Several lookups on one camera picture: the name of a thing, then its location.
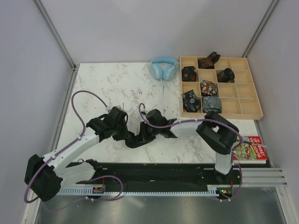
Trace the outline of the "dark blue striped tie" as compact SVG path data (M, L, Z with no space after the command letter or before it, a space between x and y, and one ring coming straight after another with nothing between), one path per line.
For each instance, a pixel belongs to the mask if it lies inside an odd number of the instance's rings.
M129 137L125 139L125 145L129 148L138 148L148 143L138 142L138 135L135 135L133 132L129 132Z

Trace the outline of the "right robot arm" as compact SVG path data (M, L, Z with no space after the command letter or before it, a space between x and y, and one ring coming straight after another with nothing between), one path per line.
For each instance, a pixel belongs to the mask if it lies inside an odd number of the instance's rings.
M143 103L139 104L139 114L144 123L152 128L155 134L165 138L180 138L199 136L215 151L214 178L218 183L226 183L231 178L233 166L233 151L236 141L242 143L243 137L239 129L220 114L209 111L198 119L166 119L157 109L148 113L141 111Z

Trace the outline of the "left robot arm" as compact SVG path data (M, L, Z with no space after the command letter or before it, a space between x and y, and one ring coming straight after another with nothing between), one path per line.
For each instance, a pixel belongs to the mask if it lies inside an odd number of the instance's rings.
M83 124L82 133L63 148L42 157L36 154L31 156L24 178L27 184L25 192L32 190L37 199L46 202L64 186L87 180L99 183L103 173L90 163L83 162L76 167L68 165L103 140L124 134L128 130L127 118L128 114L124 110L114 106L107 114Z

